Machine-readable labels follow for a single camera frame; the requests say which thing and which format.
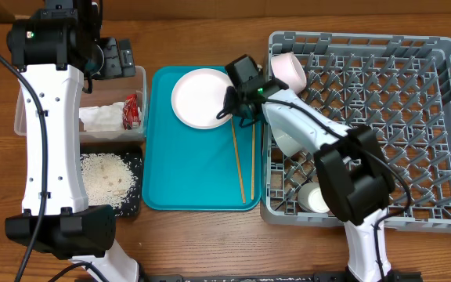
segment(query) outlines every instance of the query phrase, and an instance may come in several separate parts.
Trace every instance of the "teal tray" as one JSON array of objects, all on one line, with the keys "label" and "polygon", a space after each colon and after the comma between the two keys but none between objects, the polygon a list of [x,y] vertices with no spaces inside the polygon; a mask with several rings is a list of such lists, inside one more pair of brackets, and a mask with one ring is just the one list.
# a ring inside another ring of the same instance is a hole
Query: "teal tray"
[{"label": "teal tray", "polygon": [[[164,67],[153,78],[147,125],[142,196],[157,210],[248,211],[259,200],[262,181],[261,126],[255,136],[255,188],[251,200],[251,134],[234,118],[246,204],[241,200],[231,121],[214,129],[184,125],[171,108],[171,92],[190,71]],[[207,67],[225,72],[223,67]]]}]

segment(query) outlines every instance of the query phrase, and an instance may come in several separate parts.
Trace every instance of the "table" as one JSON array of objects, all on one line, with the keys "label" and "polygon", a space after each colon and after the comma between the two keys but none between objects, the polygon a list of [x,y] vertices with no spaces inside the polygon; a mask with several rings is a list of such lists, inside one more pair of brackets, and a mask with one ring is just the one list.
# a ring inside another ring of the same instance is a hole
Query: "table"
[{"label": "table", "polygon": [[[0,25],[0,52],[9,25]],[[103,36],[130,38],[148,78],[167,65],[223,65],[249,53],[262,62],[273,31],[328,31],[451,37],[451,14],[318,16],[246,20],[106,22]],[[5,236],[4,220],[20,213],[26,178],[25,138],[13,133],[16,79],[0,64],[0,281],[9,281],[24,247]],[[303,274],[343,270],[348,247],[343,228],[273,226],[258,207],[249,212],[169,212],[143,206],[136,219],[118,219],[117,240],[148,274],[183,276]],[[386,234],[395,269],[421,271],[425,281],[451,281],[451,234]],[[68,262],[33,253],[24,281],[48,280]],[[63,281],[87,277],[75,270]]]}]

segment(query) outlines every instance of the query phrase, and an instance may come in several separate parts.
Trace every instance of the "wooden chopstick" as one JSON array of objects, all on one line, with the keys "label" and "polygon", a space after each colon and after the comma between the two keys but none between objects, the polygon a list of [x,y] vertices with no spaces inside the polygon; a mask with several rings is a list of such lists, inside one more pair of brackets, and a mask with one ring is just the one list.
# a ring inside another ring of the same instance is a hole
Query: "wooden chopstick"
[{"label": "wooden chopstick", "polygon": [[255,124],[251,130],[251,199],[254,200],[255,191]]},{"label": "wooden chopstick", "polygon": [[231,118],[231,125],[233,125],[233,142],[234,142],[234,151],[236,153],[236,164],[238,167],[238,176],[240,177],[241,199],[243,200],[243,204],[246,204],[247,201],[244,198],[243,176],[241,175],[240,155],[238,154],[238,144],[236,143],[236,132],[234,131],[234,121],[232,118]]}]

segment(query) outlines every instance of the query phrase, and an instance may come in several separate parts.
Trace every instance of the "dish rack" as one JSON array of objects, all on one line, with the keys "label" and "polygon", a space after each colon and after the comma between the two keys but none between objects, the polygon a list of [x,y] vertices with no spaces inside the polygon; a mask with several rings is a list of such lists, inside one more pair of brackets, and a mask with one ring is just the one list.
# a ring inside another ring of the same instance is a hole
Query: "dish rack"
[{"label": "dish rack", "polygon": [[[386,227],[451,233],[451,38],[277,31],[269,37],[269,78],[271,58],[285,52],[305,69],[301,98],[332,120],[369,125],[388,163],[409,183],[411,207]],[[263,142],[262,218],[342,225],[331,214],[298,207],[294,191],[307,179],[317,182],[312,156],[283,155],[269,126]],[[396,182],[389,210],[405,203]]]}]

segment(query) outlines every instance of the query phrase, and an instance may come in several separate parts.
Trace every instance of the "red snack wrapper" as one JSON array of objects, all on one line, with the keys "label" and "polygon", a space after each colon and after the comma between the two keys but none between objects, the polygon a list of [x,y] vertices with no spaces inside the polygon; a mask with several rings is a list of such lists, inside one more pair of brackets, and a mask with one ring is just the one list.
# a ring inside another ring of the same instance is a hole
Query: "red snack wrapper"
[{"label": "red snack wrapper", "polygon": [[135,129],[140,126],[139,108],[137,107],[137,94],[126,97],[123,106],[124,129]]}]

